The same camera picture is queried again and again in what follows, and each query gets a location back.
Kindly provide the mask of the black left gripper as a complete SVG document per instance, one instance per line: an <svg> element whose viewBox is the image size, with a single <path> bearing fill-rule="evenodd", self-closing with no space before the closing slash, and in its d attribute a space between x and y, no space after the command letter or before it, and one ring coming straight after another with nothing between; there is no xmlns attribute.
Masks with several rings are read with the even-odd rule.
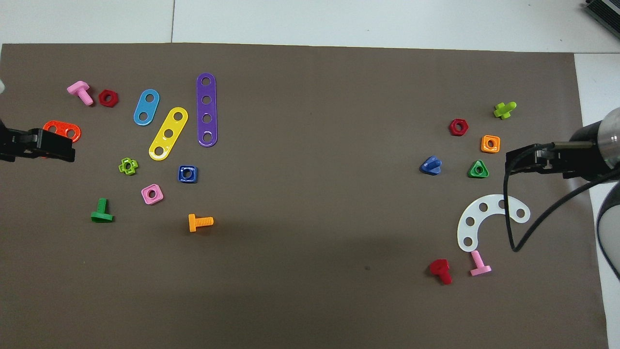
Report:
<svg viewBox="0 0 620 349"><path fill-rule="evenodd" d="M59 159L73 163L76 150L70 138L42 128L29 131L0 126L0 159L14 162L17 157L35 159L37 157Z"/></svg>

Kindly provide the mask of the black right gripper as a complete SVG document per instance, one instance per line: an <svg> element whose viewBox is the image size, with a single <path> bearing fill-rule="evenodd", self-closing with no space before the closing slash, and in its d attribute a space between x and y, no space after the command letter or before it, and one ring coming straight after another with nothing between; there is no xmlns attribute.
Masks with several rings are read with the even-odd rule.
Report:
<svg viewBox="0 0 620 349"><path fill-rule="evenodd" d="M595 143L534 143L507 152L505 172L560 173L565 179L593 181L602 176L602 161Z"/></svg>

